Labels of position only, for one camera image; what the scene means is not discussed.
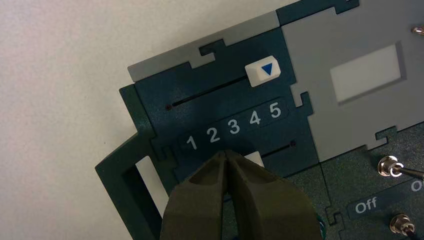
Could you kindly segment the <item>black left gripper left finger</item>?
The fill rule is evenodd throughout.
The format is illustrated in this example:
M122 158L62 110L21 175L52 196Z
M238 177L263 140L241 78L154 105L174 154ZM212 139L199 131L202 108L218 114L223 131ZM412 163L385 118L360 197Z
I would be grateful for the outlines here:
M220 240L227 192L227 156L219 151L172 190L160 239Z

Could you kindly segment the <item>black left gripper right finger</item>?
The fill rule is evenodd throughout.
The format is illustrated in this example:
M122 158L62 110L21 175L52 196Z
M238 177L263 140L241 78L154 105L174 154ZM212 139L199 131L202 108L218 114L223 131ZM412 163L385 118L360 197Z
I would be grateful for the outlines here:
M241 240L321 240L321 224L309 197L292 182L232 150L227 190Z

